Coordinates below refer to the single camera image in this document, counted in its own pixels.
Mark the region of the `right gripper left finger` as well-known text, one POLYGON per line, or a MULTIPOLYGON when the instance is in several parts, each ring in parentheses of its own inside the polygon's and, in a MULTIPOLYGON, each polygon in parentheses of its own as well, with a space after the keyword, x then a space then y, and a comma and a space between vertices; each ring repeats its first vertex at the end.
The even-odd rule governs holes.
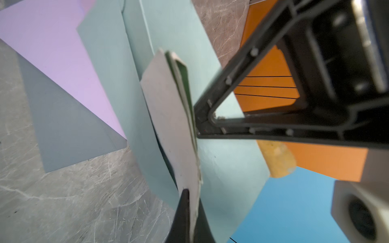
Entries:
POLYGON ((182 191, 171 229, 165 243, 190 242, 190 202, 189 190, 182 191))

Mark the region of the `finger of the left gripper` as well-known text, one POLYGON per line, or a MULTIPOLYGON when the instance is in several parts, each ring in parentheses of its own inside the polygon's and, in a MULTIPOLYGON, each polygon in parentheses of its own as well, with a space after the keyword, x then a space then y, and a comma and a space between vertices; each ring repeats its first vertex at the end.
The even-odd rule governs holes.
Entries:
POLYGON ((202 139, 256 139, 387 149, 388 106, 288 106, 218 118, 216 110, 272 47, 278 47, 281 21, 275 5, 195 105, 202 139))

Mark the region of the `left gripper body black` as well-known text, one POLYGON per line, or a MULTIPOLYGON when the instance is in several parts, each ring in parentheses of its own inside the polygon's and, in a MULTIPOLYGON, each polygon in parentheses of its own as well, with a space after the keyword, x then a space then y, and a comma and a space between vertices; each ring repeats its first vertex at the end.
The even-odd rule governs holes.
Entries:
POLYGON ((388 1, 277 1, 301 106, 388 106, 388 1))

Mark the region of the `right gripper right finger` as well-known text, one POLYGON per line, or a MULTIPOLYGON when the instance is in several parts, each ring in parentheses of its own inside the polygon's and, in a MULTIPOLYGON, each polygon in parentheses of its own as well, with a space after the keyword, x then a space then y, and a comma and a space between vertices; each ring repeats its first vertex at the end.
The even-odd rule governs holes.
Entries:
POLYGON ((201 200, 199 202, 199 213, 194 231, 194 243, 215 243, 201 200))

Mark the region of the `plain white paper sheet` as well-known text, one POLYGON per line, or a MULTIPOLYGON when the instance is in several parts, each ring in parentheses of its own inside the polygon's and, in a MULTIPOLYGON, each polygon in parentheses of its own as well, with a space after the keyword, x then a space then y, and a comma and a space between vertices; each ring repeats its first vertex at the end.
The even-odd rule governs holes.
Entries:
POLYGON ((202 175, 194 135, 190 95, 175 53, 158 50, 140 82, 158 140, 174 173, 179 195, 189 190, 190 243, 199 213, 202 175))

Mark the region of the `grey envelope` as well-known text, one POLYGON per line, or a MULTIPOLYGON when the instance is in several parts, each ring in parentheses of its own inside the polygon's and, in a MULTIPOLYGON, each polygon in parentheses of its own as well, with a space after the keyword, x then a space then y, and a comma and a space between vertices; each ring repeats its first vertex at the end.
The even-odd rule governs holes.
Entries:
POLYGON ((17 56, 45 172, 108 154, 126 140, 21 55, 17 56))

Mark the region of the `teal envelope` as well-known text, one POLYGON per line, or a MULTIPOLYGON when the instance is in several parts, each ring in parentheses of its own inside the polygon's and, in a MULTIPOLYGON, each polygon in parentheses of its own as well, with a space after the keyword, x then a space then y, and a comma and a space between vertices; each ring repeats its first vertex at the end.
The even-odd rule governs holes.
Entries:
POLYGON ((96 1, 78 34, 150 189, 171 207, 189 190, 225 243, 269 178, 254 140, 198 139, 193 106, 221 64, 191 1, 96 1))

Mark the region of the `purple envelope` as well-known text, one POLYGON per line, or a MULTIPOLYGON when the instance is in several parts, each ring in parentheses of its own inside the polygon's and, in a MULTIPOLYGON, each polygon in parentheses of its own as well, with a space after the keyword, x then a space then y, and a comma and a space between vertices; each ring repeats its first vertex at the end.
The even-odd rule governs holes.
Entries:
POLYGON ((1 11, 1 39, 109 125, 124 132, 77 27, 95 1, 21 1, 1 11))

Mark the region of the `tan sticker seal on teal envelope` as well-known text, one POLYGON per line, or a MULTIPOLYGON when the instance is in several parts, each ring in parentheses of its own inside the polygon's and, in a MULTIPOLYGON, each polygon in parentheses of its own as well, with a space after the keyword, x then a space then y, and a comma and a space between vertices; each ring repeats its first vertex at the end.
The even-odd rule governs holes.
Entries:
POLYGON ((296 159, 289 148, 282 142, 257 140, 264 160, 272 178, 282 178, 292 174, 296 167, 296 159))

